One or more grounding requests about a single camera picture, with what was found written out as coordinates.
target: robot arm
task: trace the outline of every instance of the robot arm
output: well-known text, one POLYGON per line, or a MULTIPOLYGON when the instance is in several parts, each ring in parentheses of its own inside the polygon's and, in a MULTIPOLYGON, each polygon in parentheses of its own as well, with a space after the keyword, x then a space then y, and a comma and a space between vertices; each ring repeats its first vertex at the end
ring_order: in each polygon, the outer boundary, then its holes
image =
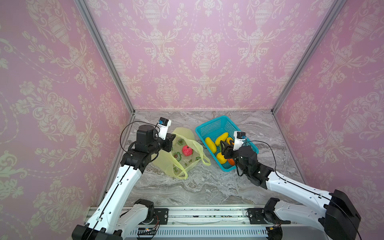
POLYGON ((122 158, 121 167, 96 212, 87 223, 77 225, 72 232, 73 240, 121 240, 139 223, 150 223, 154 217, 153 202, 139 199, 122 218, 120 212, 133 186, 141 177, 152 155, 160 150, 171 151, 174 134, 167 133, 171 121, 160 118, 157 131, 152 125, 141 125, 136 133, 135 148, 129 149, 122 158))
POLYGON ((235 131, 234 138, 234 145, 220 142, 226 159, 232 158, 236 168, 256 186, 279 192, 306 206, 270 199, 264 208, 268 219, 309 225, 324 231, 333 240, 355 239, 361 217, 345 193, 338 190, 330 193, 290 179, 258 162, 252 147, 243 146, 245 132, 235 131))

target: toy fruit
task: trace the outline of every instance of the toy fruit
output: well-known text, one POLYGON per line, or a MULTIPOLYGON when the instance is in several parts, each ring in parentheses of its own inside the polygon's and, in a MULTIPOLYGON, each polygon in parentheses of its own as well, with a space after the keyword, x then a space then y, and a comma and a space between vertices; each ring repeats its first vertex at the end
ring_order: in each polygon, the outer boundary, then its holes
POLYGON ((229 159, 228 159, 228 162, 229 162, 229 164, 231 164, 232 166, 235 165, 235 161, 234 161, 232 158, 229 158, 229 159))
POLYGON ((183 145, 185 144, 184 139, 180 138, 180 139, 177 141, 177 144, 179 144, 180 146, 183 146, 183 145))
POLYGON ((216 158, 217 158, 218 162, 221 163, 221 164, 224 164, 224 163, 227 162, 227 160, 224 158, 224 156, 221 154, 221 152, 219 152, 216 155, 216 158))
POLYGON ((205 143, 207 144, 209 149, 212 151, 212 153, 216 153, 217 151, 216 145, 209 137, 205 139, 205 143))
POLYGON ((180 154, 179 152, 175 152, 175 153, 173 154, 173 157, 176 158, 176 160, 177 160, 178 162, 180 162, 180 160, 181 160, 181 154, 180 154))
POLYGON ((234 140, 233 140, 231 137, 229 137, 229 138, 226 139, 226 142, 227 142, 229 145, 231 145, 231 144, 233 144, 234 140))
POLYGON ((182 149, 184 156, 188 157, 191 156, 193 153, 193 149, 188 147, 188 145, 185 145, 182 149))
POLYGON ((220 141, 225 141, 225 140, 227 139, 227 137, 228 137, 228 133, 227 133, 227 132, 221 134, 221 135, 216 139, 216 141, 215 141, 215 145, 216 145, 216 146, 219 146, 219 145, 220 145, 220 141))

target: black motor joint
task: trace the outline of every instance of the black motor joint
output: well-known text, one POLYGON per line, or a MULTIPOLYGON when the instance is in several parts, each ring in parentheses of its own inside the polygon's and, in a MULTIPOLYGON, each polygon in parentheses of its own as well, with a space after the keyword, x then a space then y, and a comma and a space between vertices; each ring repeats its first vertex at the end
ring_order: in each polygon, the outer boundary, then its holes
POLYGON ((233 145, 224 141, 220 142, 220 146, 225 159, 232 158, 236 167, 247 176, 251 183, 266 189, 268 175, 274 172, 274 169, 259 163, 257 153, 251 146, 242 146, 237 151, 233 150, 233 145))
POLYGON ((121 165, 133 166, 133 169, 139 169, 144 172, 147 165, 152 160, 152 155, 160 150, 170 152, 172 141, 175 134, 167 133, 166 139, 159 137, 159 132, 152 125, 141 125, 136 133, 135 148, 129 149, 122 157, 121 165))

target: floral pattern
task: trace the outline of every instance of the floral pattern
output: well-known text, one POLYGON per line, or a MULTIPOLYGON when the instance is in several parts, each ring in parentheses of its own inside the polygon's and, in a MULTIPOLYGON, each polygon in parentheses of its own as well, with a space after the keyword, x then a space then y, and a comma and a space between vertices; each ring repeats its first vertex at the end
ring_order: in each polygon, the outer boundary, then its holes
POLYGON ((363 239, 384 226, 383 13, 347 1, 277 112, 306 181, 349 196, 363 239))
POLYGON ((0 239, 71 239, 98 202, 129 118, 76 4, 2 3, 0 75, 0 239))
POLYGON ((86 3, 135 109, 270 109, 333 0, 86 3))

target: black cable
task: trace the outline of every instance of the black cable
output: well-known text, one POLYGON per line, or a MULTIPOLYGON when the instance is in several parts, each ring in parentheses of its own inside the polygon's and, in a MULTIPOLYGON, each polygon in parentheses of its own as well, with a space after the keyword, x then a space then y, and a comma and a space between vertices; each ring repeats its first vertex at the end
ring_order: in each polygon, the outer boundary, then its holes
POLYGON ((129 145, 128 150, 131 150, 132 147, 133 147, 133 145, 134 145, 135 143, 136 143, 136 141, 132 142, 132 143, 129 145))
MULTIPOLYGON (((154 229, 154 228, 156 228, 156 230, 155 230, 155 233, 152 235, 152 237, 149 239, 149 240, 152 240, 152 238, 156 235, 156 233, 157 233, 157 231, 159 230, 159 227, 160 227, 160 220, 159 220, 159 217, 157 216, 157 215, 155 215, 156 217, 157 217, 157 222, 156 222, 156 225, 155 225, 155 227, 153 227, 152 229, 154 229)), ((141 236, 146 236, 146 235, 150 235, 150 234, 148 234, 148 233, 146 233, 146 232, 143 232, 143 233, 138 233, 137 234, 137 236, 139 237, 139 238, 141 238, 141 236)))
POLYGON ((159 156, 159 152, 157 152, 157 155, 154 159, 151 160, 151 162, 155 161, 155 159, 159 156))
POLYGON ((128 211, 126 211, 125 213, 122 213, 121 215, 120 215, 120 217, 122 217, 124 214, 126 214, 127 212, 129 212, 129 210, 128 211))
POLYGON ((97 221, 97 222, 95 223, 95 226, 93 226, 93 229, 92 229, 91 232, 89 233, 89 235, 88 235, 88 237, 87 237, 86 240, 88 240, 88 238, 90 237, 90 235, 92 234, 93 230, 95 229, 95 227, 96 227, 96 225, 97 225, 98 223, 99 223, 99 221, 97 221))
POLYGON ((237 163, 235 162, 235 166, 236 166, 236 171, 237 171, 237 175, 239 176, 239 177, 241 177, 242 175, 244 175, 244 172, 240 175, 239 174, 239 169, 237 168, 237 163))
MULTIPOLYGON (((294 184, 293 182, 287 181, 287 180, 285 180, 284 178, 280 177, 280 176, 277 174, 277 171, 276 171, 277 163, 276 163, 275 155, 273 154, 273 150, 272 150, 271 146, 269 146, 268 143, 263 142, 263 141, 257 141, 257 140, 248 141, 248 142, 262 142, 262 143, 265 143, 266 145, 268 145, 269 149, 271 149, 271 152, 272 152, 272 155, 273 155, 273 159, 275 160, 275 168, 274 168, 274 170, 275 170, 276 175, 277 175, 279 178, 283 179, 285 182, 289 182, 290 184, 293 184, 293 185, 295 185, 295 186, 297 186, 297 187, 299 187, 299 188, 301 188, 301 189, 304 189, 304 190, 306 190, 306 191, 308 191, 308 192, 310 192, 310 193, 313 193, 313 194, 315 194, 315 195, 319 195, 320 197, 324 197, 324 196, 322 196, 322 195, 320 195, 320 194, 318 194, 318 193, 312 192, 311 190, 305 189, 305 188, 303 188, 303 187, 301 187, 301 186, 299 186, 299 185, 297 185, 297 184, 294 184)), ((357 230, 357 228, 356 228, 355 225, 353 224, 353 222, 352 222, 351 218, 348 216, 348 214, 347 214, 347 213, 346 213, 346 212, 345 212, 339 205, 337 205, 337 203, 335 203, 334 201, 332 201, 331 199, 329 199, 329 198, 327 198, 327 197, 324 197, 324 198, 327 199, 327 200, 329 200, 330 202, 332 202, 334 205, 336 205, 336 206, 337 206, 337 207, 338 207, 338 208, 339 208, 339 209, 340 209, 340 210, 347 216, 347 218, 349 219, 349 221, 352 223, 352 226, 355 228, 357 234, 359 235, 360 240, 362 240, 359 231, 357 230)))
POLYGON ((124 132, 124 130, 125 130, 129 125, 131 125, 132 123, 135 123, 135 122, 142 122, 142 123, 146 123, 146 124, 155 126, 155 127, 157 127, 157 128, 159 129, 159 131, 160 131, 160 128, 157 126, 157 124, 154 125, 154 124, 152 124, 152 123, 149 123, 149 122, 143 122, 143 121, 133 121, 133 122, 129 123, 127 126, 125 126, 125 128, 121 131, 121 134, 120 134, 120 147, 121 147, 121 149, 122 149, 124 152, 127 152, 127 151, 125 151, 125 149, 123 148, 123 146, 122 146, 122 144, 121 144, 122 133, 124 132))

